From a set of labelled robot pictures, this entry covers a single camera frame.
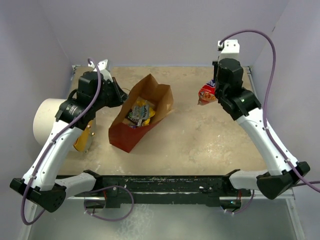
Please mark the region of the red snack packet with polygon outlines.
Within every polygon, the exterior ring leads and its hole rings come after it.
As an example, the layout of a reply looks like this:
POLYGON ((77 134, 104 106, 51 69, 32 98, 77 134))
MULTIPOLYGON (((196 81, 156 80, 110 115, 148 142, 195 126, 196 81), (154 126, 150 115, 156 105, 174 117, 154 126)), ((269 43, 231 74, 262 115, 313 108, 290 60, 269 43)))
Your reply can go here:
POLYGON ((216 81, 209 80, 198 92, 198 105, 204 106, 216 101, 216 81))

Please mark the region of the red paper bag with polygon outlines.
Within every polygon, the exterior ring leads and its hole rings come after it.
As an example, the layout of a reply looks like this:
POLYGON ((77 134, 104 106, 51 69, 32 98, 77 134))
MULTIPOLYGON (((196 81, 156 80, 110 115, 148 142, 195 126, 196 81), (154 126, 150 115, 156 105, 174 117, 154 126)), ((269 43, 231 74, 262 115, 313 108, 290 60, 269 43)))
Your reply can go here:
POLYGON ((148 74, 130 90, 128 99, 109 127, 109 143, 129 153, 169 114, 173 103, 171 86, 158 83, 152 74, 148 74))

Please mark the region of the yellow snack packet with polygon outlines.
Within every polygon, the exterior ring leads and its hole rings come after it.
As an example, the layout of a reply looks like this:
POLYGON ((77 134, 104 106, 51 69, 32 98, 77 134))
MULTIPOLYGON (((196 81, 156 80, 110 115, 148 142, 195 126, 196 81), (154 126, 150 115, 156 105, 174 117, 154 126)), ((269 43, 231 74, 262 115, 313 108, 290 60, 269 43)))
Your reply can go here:
POLYGON ((144 100, 137 100, 131 111, 128 113, 128 119, 137 127, 144 127, 150 124, 151 118, 156 114, 152 105, 144 100))

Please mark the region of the silver foil snack packet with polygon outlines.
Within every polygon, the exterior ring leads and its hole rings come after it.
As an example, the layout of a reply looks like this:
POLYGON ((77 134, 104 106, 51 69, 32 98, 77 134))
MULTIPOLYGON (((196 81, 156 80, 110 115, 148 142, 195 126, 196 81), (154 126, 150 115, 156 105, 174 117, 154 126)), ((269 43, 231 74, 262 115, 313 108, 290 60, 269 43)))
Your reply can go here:
POLYGON ((135 105, 134 108, 128 113, 128 118, 135 123, 141 123, 150 116, 150 106, 148 104, 143 106, 135 105))

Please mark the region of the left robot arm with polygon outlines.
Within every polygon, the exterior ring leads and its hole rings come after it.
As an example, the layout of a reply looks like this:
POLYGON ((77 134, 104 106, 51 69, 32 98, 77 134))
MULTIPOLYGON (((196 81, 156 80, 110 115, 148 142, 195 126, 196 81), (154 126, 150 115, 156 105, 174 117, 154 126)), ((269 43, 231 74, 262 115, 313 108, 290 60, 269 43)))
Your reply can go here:
POLYGON ((52 130, 40 154, 21 178, 13 178, 10 188, 44 210, 53 213, 66 198, 88 192, 98 196, 103 191, 102 177, 91 170, 58 179, 58 172, 76 140, 104 107, 121 106, 127 99, 108 70, 87 71, 55 115, 52 130))

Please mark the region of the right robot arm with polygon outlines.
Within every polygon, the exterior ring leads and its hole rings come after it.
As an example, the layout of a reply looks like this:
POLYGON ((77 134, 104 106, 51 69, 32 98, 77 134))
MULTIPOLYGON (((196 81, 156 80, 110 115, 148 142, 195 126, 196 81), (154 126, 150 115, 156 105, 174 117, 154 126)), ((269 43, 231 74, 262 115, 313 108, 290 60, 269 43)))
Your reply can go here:
POLYGON ((217 102, 244 129, 266 164, 262 171, 232 171, 222 183, 222 190, 228 196, 240 189, 259 190, 273 200, 296 185, 299 176, 304 177, 310 171, 310 166, 298 161, 275 131, 264 125, 261 103, 252 91, 243 87, 244 69, 240 62, 224 58, 213 61, 212 65, 217 102))

